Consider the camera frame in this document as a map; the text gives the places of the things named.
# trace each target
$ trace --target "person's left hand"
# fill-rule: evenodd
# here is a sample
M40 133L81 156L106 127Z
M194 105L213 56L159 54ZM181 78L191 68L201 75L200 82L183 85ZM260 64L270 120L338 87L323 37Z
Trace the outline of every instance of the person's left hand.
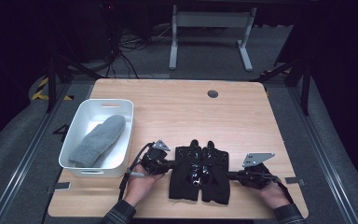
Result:
M136 207L138 203L147 196L150 190L153 188L155 183L160 180L162 175L149 175L141 164L136 165L133 168L136 173L144 174L144 177L131 176L127 185L127 193L124 197L124 201Z

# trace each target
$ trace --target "hand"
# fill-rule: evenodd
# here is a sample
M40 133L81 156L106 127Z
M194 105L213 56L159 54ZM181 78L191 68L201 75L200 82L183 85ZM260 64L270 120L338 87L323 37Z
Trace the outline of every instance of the hand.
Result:
M264 203L272 209L290 204L278 184L272 181L270 181L263 189L249 188L249 190L258 194Z
M124 197L124 201L136 207L138 203L147 196L154 184L160 180L162 175L149 175L141 164L136 165L133 168L136 173L144 174L145 177L131 176L127 185L127 193Z

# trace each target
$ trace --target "metal rail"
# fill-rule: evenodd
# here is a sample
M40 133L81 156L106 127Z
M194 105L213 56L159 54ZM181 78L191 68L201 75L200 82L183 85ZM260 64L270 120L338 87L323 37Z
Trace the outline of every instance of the metal rail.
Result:
M297 114L301 118L301 121L306 129L308 136L312 142L312 148L315 152L316 159L320 163L324 176L326 177L327 183L337 201L339 210L341 211L346 223L358 223L358 217L351 206L351 202L347 197L347 193L344 189L344 186L341 182L341 179L334 168L332 162L328 159L327 154L325 153L324 146L322 145L321 139L317 134L315 127L313 126L310 117L304 115L301 108L299 93L295 88L287 88L289 95L291 96L292 101L296 107Z
M20 164L18 165L16 171L13 173L12 177L10 178L9 183L7 184L7 188L5 189L4 193L0 198L0 223L2 222L3 218L5 217L8 208L10 207L11 203L14 200L17 192L20 189L22 181L26 177L28 170L30 169L34 157L36 156L40 144L46 134L46 129L48 128L52 118L56 114L60 104L68 92L70 85L69 84L62 84L58 94L58 101L55 106L52 107L51 111L43 117L39 128L37 129L34 138L31 144L28 146L28 149L24 153Z

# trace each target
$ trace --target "white plastic bin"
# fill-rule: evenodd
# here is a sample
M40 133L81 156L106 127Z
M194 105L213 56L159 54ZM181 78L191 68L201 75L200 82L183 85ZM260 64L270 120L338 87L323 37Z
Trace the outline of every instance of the white plastic bin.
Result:
M69 162L69 155L95 126L113 115L122 115L126 126L115 144L104 152L100 168L79 168ZM60 166L75 176L120 177L127 169L131 146L133 103L122 99L90 99L84 101L75 113L59 157Z

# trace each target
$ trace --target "plaid sleeve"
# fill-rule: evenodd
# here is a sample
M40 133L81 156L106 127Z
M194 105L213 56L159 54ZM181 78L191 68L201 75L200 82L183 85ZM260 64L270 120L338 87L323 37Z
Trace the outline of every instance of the plaid sleeve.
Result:
M301 216L300 211L295 204L288 204L274 209L275 217L279 224L306 224L307 222Z
M128 224L131 222L136 210L124 200L118 201L104 216L101 224Z

